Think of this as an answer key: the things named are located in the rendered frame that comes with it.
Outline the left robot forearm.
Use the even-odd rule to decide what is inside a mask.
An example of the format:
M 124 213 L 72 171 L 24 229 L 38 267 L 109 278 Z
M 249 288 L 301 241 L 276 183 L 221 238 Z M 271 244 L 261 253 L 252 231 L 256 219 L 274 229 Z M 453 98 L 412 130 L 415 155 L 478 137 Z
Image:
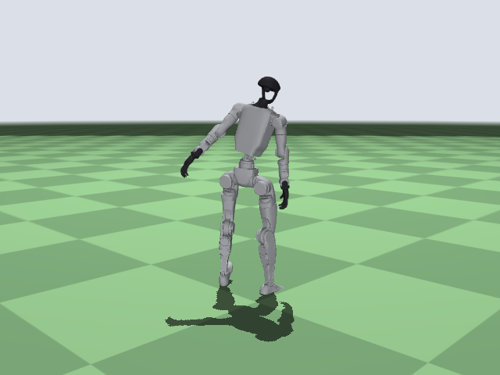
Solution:
M 202 156 L 205 151 L 207 151 L 214 142 L 218 140 L 218 136 L 215 134 L 217 129 L 220 127 L 220 124 L 215 125 L 213 129 L 207 134 L 207 136 L 199 143 L 198 147 L 195 147 L 193 152 L 196 152 L 199 148 L 203 150 Z

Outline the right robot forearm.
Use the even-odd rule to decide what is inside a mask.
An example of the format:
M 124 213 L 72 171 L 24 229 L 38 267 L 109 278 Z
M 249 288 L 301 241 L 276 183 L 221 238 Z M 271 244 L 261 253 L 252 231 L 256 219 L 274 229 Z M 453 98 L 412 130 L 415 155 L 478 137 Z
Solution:
M 285 180 L 287 181 L 289 185 L 289 169 L 288 169 L 288 164 L 289 164 L 289 148 L 285 148 L 285 153 L 284 153 L 284 158 L 278 160 L 278 165 L 279 165 L 279 183 L 282 187 L 282 182 Z

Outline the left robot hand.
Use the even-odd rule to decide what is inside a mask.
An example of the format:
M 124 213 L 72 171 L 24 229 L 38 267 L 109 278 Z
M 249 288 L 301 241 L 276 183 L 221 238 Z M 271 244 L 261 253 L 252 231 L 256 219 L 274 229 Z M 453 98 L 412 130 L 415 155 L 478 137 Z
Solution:
M 203 153 L 203 150 L 199 148 L 196 152 L 191 152 L 191 155 L 186 159 L 184 165 L 182 166 L 180 172 L 181 175 L 185 178 L 188 176 L 187 169 L 192 164 L 194 159 L 198 159 L 199 156 Z M 186 176 L 187 175 L 187 176 Z

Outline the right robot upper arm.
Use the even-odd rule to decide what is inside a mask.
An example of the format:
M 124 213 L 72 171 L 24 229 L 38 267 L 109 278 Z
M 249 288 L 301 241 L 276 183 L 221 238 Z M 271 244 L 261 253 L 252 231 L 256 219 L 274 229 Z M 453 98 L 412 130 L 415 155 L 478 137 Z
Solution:
M 275 149 L 275 155 L 279 158 L 284 158 L 286 142 L 287 142 L 287 119 L 276 113 L 272 113 L 271 115 L 271 125 L 275 129 L 275 138 L 277 147 Z

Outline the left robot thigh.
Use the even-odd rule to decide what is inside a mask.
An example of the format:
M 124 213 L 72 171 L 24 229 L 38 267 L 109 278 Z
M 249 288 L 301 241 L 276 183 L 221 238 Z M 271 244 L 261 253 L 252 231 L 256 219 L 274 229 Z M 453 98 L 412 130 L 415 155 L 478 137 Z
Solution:
M 228 171 L 220 178 L 223 187 L 221 198 L 223 201 L 223 235 L 234 234 L 234 210 L 238 197 L 238 185 L 233 182 L 234 171 Z

